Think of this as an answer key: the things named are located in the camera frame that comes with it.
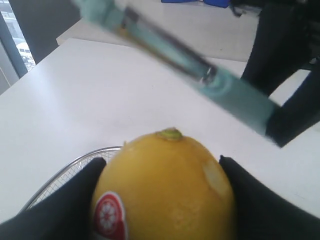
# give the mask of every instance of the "white table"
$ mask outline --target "white table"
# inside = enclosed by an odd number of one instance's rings
[[[117,0],[129,2],[148,20],[161,26],[203,56],[247,62],[256,37],[258,18],[235,17],[228,8],[203,2],[161,3],[160,0]],[[70,38],[129,46],[126,41],[99,27],[78,21],[56,40]]]
[[[237,74],[245,67],[210,60]],[[273,98],[284,102],[306,75]],[[172,126],[320,217],[318,127],[279,149],[136,49],[70,39],[0,95],[0,222],[76,157]]]

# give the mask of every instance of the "metal strainer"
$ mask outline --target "metal strainer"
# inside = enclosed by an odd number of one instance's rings
[[[92,159],[102,157],[108,163],[111,158],[120,150],[121,147],[105,147],[95,151],[91,151],[76,160],[69,163],[62,168],[56,175],[54,175],[49,181],[47,181],[24,205],[20,212],[32,208],[36,204],[40,203],[46,197],[54,193],[61,188],[66,182],[68,182],[74,175],[80,172]]]

